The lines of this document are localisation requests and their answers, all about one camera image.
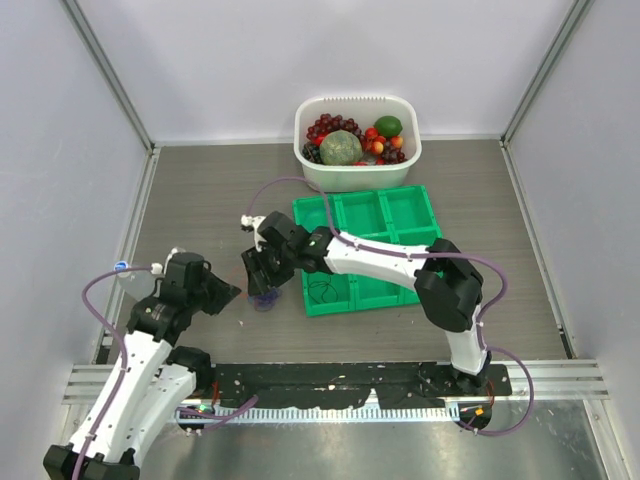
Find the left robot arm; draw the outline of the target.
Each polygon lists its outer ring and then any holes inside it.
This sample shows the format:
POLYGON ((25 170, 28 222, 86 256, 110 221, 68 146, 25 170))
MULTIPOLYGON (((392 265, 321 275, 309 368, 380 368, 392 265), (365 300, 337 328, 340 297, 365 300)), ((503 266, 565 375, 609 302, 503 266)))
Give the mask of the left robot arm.
POLYGON ((173 249, 164 263, 114 267, 136 302, 120 354, 85 420, 65 445, 52 445, 43 466, 52 479, 137 479, 167 421, 188 397, 214 383, 208 353, 177 341, 198 313, 217 315, 241 293, 203 256, 173 249))

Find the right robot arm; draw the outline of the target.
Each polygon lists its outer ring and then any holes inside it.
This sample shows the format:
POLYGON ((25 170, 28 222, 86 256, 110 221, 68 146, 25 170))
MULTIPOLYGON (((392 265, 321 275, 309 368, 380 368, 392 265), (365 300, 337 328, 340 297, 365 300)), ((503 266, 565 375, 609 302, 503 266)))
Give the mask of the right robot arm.
POLYGON ((308 231, 278 211, 244 215, 241 227, 254 238, 253 247, 242 254, 250 295, 281 287, 297 271, 358 275, 404 287, 417 295, 426 318, 445 332, 455 389, 472 395, 486 386, 491 355, 477 326, 483 278, 450 241, 403 246, 327 226, 308 231))

